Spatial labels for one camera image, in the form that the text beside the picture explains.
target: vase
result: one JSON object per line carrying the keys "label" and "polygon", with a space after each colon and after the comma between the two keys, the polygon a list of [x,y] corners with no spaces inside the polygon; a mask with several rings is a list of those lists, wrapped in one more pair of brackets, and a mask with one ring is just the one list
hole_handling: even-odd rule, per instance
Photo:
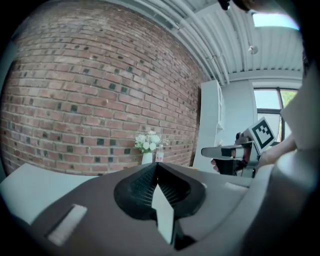
{"label": "vase", "polygon": [[142,157],[142,165],[152,163],[152,153],[144,153]]}

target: window frame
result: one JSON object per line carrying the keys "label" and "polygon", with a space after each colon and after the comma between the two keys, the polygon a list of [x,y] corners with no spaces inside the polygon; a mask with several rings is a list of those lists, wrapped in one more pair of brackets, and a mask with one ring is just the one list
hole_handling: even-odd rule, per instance
{"label": "window frame", "polygon": [[[280,122],[282,123],[281,125],[281,142],[283,142],[285,140],[285,131],[286,131],[286,125],[285,125],[285,120],[284,118],[281,116],[280,112],[281,110],[284,108],[284,101],[282,99],[282,95],[281,95],[281,90],[283,91],[295,91],[298,92],[298,89],[294,89],[294,88],[280,88],[280,87],[255,87],[253,88],[253,91],[276,91],[278,94],[278,98],[280,99],[280,107],[281,109],[273,109],[273,108],[256,108],[256,112],[257,114],[274,114],[274,115],[280,115]],[[278,141],[274,141],[271,146],[275,146],[277,144],[279,144],[280,142]]]}

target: person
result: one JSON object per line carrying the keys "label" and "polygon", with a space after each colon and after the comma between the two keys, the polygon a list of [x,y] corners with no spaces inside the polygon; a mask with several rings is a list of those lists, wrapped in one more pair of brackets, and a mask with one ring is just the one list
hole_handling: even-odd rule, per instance
{"label": "person", "polygon": [[[282,155],[289,153],[291,151],[294,151],[296,149],[297,149],[297,145],[295,143],[294,137],[292,134],[290,134],[284,141],[264,151],[261,154],[256,170],[258,171],[259,168],[262,166],[274,165]],[[250,153],[251,153],[251,150],[244,150],[243,160],[245,162],[249,161]],[[235,151],[231,152],[231,154],[233,157],[236,156]],[[213,169],[219,173],[219,169],[214,159],[211,160],[211,164],[213,165]]]}

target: window pane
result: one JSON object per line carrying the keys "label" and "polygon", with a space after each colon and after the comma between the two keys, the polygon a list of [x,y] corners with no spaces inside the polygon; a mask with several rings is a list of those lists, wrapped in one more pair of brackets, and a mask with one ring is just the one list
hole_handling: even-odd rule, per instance
{"label": "window pane", "polygon": [[281,124],[281,117],[279,114],[259,114],[258,113],[258,120],[265,117],[266,121],[268,122],[274,136],[276,136],[276,142],[281,142],[281,131],[282,131],[282,124]]}
{"label": "window pane", "polygon": [[281,97],[282,97],[284,108],[296,96],[296,94],[297,94],[296,90],[281,90]]}
{"label": "window pane", "polygon": [[291,130],[287,122],[284,123],[284,126],[285,126],[284,138],[286,139],[291,134]]}
{"label": "window pane", "polygon": [[257,109],[281,109],[281,102],[276,90],[254,90]]}

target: white corrugated ceiling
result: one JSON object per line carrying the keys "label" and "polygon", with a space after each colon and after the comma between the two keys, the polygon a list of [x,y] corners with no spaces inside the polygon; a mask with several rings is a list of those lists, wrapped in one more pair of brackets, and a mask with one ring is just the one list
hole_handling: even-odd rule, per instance
{"label": "white corrugated ceiling", "polygon": [[[153,19],[177,37],[201,65],[207,79],[220,85],[250,71],[283,71],[302,77],[303,46],[299,31],[287,27],[255,27],[252,13],[234,4],[228,11],[217,0],[107,0]],[[256,46],[254,55],[248,52]]]}

